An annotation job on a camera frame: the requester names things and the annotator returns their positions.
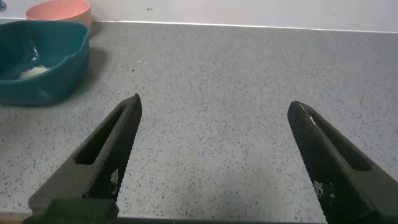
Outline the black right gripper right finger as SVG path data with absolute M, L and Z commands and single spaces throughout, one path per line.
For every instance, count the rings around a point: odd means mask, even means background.
M 328 223 L 397 223 L 397 181 L 309 105 L 287 117 Z

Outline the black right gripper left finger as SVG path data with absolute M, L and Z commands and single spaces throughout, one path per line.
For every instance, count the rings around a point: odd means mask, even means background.
M 120 102 L 29 198 L 42 213 L 56 198 L 117 200 L 142 116 L 138 94 Z

